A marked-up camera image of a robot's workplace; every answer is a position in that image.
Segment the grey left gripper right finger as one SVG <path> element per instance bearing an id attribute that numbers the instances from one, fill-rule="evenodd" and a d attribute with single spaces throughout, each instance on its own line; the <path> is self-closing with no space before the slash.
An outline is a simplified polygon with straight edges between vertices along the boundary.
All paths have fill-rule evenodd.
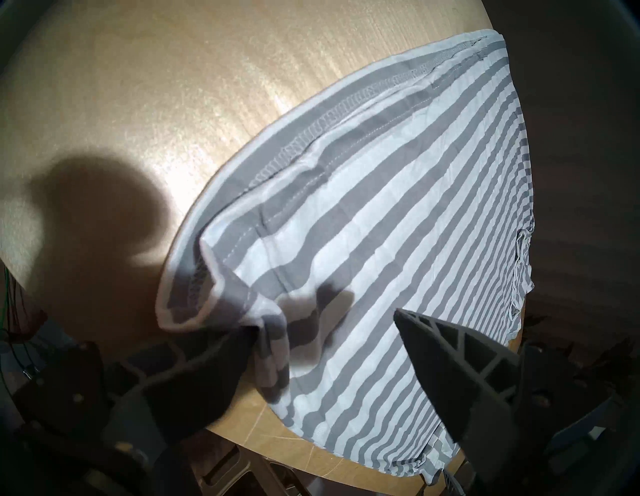
<path id="1" fill-rule="evenodd" d="M 497 480 L 519 438 L 519 355 L 479 331 L 402 308 L 394 323 L 447 433 L 481 480 Z"/>

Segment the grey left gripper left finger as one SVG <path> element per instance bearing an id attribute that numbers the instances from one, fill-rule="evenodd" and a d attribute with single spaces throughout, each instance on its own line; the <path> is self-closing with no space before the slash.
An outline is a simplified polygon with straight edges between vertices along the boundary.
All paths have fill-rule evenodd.
<path id="1" fill-rule="evenodd" d="M 206 328 L 170 335 L 107 366 L 115 400 L 107 441 L 170 446 L 219 419 L 230 406 L 256 328 Z"/>

